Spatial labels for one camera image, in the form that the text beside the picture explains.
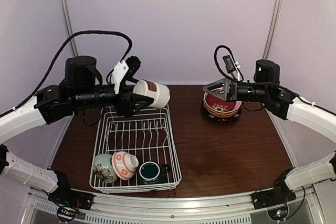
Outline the pink patterned white bowl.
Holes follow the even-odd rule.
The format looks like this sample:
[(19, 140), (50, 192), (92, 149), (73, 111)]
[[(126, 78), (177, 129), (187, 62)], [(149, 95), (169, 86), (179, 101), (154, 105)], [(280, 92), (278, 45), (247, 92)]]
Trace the pink patterned white bowl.
[(125, 151), (115, 152), (112, 155), (112, 167), (121, 180), (130, 180), (137, 171), (139, 160), (133, 154)]

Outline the dark teal mug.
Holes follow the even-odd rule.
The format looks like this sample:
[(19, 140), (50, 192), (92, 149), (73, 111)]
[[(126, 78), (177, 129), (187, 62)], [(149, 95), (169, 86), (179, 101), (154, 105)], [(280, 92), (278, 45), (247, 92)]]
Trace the dark teal mug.
[(171, 171), (168, 164), (159, 164), (154, 161), (143, 163), (138, 169), (140, 182), (144, 185), (161, 184)]

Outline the white cup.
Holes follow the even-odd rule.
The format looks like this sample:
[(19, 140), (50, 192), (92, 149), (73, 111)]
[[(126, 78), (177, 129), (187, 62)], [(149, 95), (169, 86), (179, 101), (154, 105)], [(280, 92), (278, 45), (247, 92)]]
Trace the white cup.
[(133, 93), (153, 98), (150, 108), (162, 109), (170, 100), (170, 90), (166, 85), (148, 81), (139, 80), (134, 88)]

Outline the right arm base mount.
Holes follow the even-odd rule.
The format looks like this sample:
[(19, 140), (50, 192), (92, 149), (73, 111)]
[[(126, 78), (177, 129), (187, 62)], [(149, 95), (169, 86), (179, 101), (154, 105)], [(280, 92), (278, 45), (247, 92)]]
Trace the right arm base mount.
[(274, 221), (284, 221), (289, 216), (288, 202), (296, 199), (296, 194), (290, 190), (285, 179), (278, 177), (273, 188), (256, 190), (251, 199), (254, 209), (268, 208), (268, 216)]

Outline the black striped plate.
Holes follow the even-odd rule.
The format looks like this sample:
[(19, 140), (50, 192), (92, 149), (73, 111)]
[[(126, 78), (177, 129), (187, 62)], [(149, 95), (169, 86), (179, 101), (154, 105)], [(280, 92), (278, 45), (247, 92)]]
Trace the black striped plate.
[(218, 116), (214, 116), (212, 114), (210, 114), (206, 107), (204, 106), (204, 102), (202, 101), (201, 102), (201, 108), (200, 108), (200, 112), (201, 112), (201, 115), (206, 117), (206, 118), (210, 118), (212, 120), (215, 120), (215, 121), (218, 121), (218, 122), (235, 122), (237, 121), (240, 116), (241, 116), (241, 113), (242, 113), (242, 106), (239, 107), (239, 109), (237, 110), (237, 112), (230, 116), (230, 117), (227, 117), (227, 118), (221, 118), (221, 117), (218, 117)]

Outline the yellow dotted plate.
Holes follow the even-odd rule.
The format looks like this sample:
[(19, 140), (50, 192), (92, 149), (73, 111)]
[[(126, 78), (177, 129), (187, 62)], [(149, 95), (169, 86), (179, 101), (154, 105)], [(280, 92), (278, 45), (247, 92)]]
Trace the yellow dotted plate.
[(207, 111), (214, 115), (221, 118), (227, 118), (232, 115), (234, 115), (239, 107), (235, 108), (235, 106), (227, 105), (227, 104), (221, 104), (221, 103), (214, 103), (213, 105), (207, 105), (204, 103), (204, 106), (206, 107)]

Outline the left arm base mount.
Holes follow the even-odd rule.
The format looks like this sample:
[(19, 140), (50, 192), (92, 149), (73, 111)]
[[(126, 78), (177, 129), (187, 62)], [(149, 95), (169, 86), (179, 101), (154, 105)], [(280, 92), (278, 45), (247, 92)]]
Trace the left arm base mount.
[(58, 179), (58, 187), (52, 193), (46, 192), (46, 195), (58, 207), (56, 217), (59, 221), (71, 222), (80, 214), (80, 210), (91, 209), (94, 195), (71, 189), (66, 174), (59, 171), (54, 173)]

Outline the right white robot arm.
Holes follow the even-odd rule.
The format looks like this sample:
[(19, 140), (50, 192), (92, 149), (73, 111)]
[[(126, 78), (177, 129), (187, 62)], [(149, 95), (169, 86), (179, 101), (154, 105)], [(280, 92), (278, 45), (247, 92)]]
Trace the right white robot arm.
[[(280, 67), (270, 60), (257, 60), (253, 82), (230, 77), (203, 87), (204, 92), (226, 102), (258, 102), (280, 119), (301, 124), (335, 141), (335, 113), (314, 105), (279, 82)], [(289, 192), (325, 180), (335, 180), (335, 152), (308, 165), (287, 170), (269, 192), (272, 203), (279, 204)]]

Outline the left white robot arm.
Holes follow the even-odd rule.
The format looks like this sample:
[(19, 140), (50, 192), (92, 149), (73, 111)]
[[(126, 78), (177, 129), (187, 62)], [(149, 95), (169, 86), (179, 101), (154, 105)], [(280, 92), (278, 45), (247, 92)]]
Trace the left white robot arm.
[(64, 173), (29, 163), (9, 151), (4, 143), (30, 129), (50, 125), (80, 111), (112, 105), (118, 115), (130, 117), (151, 106), (154, 98), (126, 85), (127, 81), (137, 83), (133, 75), (140, 64), (135, 56), (119, 61), (112, 75), (114, 82), (108, 85), (102, 83), (96, 58), (67, 59), (65, 77), (60, 84), (38, 90), (18, 109), (1, 117), (1, 175), (55, 194), (64, 205), (71, 205), (76, 199), (75, 192), (70, 190)]

